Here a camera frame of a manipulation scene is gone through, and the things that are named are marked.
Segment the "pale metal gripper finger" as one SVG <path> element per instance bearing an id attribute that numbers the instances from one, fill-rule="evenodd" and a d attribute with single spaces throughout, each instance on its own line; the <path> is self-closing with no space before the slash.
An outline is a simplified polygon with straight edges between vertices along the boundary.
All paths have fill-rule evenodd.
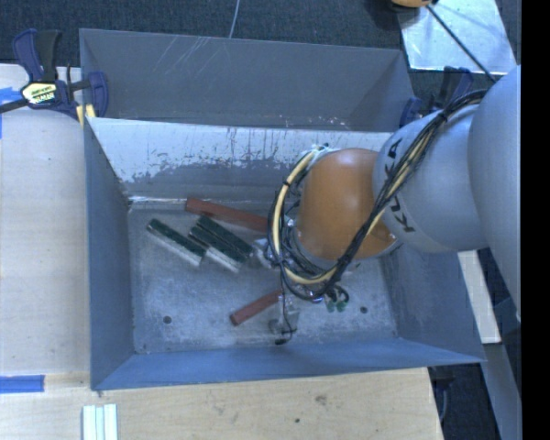
<path id="1" fill-rule="evenodd" d="M 268 328 L 275 336 L 275 345 L 284 345 L 292 340 L 294 328 L 287 321 L 271 319 Z"/>
<path id="2" fill-rule="evenodd" d="M 281 329 L 296 331 L 299 322 L 300 308 L 295 298 L 286 293 L 280 298 L 281 302 Z"/>

